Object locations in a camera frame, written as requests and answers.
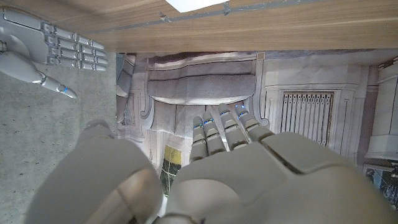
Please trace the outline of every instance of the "gray fabric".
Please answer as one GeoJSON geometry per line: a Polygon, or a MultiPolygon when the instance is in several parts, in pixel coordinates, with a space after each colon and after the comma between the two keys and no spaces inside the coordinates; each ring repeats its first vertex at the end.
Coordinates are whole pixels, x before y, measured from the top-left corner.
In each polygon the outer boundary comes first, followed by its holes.
{"type": "Polygon", "coordinates": [[[124,119],[124,111],[126,110],[127,98],[116,96],[116,121],[120,123],[124,119]]]}
{"type": "Polygon", "coordinates": [[[254,94],[254,75],[208,75],[178,80],[149,81],[155,100],[180,105],[218,105],[244,100],[254,94]]]}
{"type": "Polygon", "coordinates": [[[205,106],[177,105],[175,119],[175,135],[183,138],[192,138],[193,118],[202,116],[205,106]]]}
{"type": "Polygon", "coordinates": [[[134,73],[135,56],[124,56],[124,61],[118,66],[122,66],[122,70],[118,73],[116,94],[118,96],[127,97],[130,92],[132,74],[134,73]]]}
{"type": "Polygon", "coordinates": [[[153,131],[164,131],[174,134],[176,106],[155,101],[154,122],[150,128],[153,131]]]}
{"type": "Polygon", "coordinates": [[[247,75],[251,72],[251,60],[244,62],[213,62],[187,65],[173,70],[153,70],[149,72],[149,80],[176,80],[198,75],[247,75]]]}
{"type": "Polygon", "coordinates": [[[116,94],[118,96],[127,97],[131,86],[131,75],[122,70],[117,84],[118,86],[116,87],[116,94]]]}

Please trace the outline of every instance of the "robotic hand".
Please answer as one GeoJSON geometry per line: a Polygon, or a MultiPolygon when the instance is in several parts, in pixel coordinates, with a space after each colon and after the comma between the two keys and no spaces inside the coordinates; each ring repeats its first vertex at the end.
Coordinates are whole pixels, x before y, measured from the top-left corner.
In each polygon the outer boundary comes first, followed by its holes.
{"type": "Polygon", "coordinates": [[[32,62],[106,70],[103,45],[25,12],[0,10],[0,72],[76,98],[73,90],[39,72],[32,62]]]}
{"type": "Polygon", "coordinates": [[[342,157],[295,133],[274,134],[244,108],[193,120],[190,165],[174,178],[156,224],[397,223],[388,203],[342,157]]]}
{"type": "MultiPolygon", "coordinates": [[[[340,156],[294,133],[274,134],[242,107],[193,120],[190,164],[155,224],[397,223],[389,204],[340,156]]],[[[92,123],[35,194],[26,223],[152,223],[162,187],[132,142],[92,123]]]]}

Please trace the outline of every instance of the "robot finger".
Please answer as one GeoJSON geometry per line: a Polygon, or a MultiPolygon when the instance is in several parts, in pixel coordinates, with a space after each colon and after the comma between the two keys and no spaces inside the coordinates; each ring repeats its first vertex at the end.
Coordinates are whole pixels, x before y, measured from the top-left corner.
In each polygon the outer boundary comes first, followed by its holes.
{"type": "Polygon", "coordinates": [[[105,59],[105,52],[102,51],[104,49],[102,44],[77,33],[59,29],[48,22],[42,22],[42,31],[46,34],[45,41],[49,46],[48,63],[106,70],[105,65],[108,61],[105,59]]]}
{"type": "Polygon", "coordinates": [[[248,144],[248,140],[239,129],[238,124],[233,118],[228,106],[224,103],[218,106],[218,112],[223,123],[226,141],[228,142],[229,150],[235,150],[248,144]]]}
{"type": "Polygon", "coordinates": [[[226,149],[223,141],[221,140],[217,125],[214,122],[211,113],[208,111],[203,113],[203,125],[205,127],[207,150],[209,156],[214,155],[217,152],[225,152],[226,149]]]}
{"type": "Polygon", "coordinates": [[[236,106],[235,112],[251,141],[261,142],[262,139],[274,134],[265,126],[261,126],[253,114],[249,113],[243,105],[236,106]]]}
{"type": "Polygon", "coordinates": [[[200,117],[193,118],[193,138],[189,163],[208,157],[206,134],[200,117]]]}

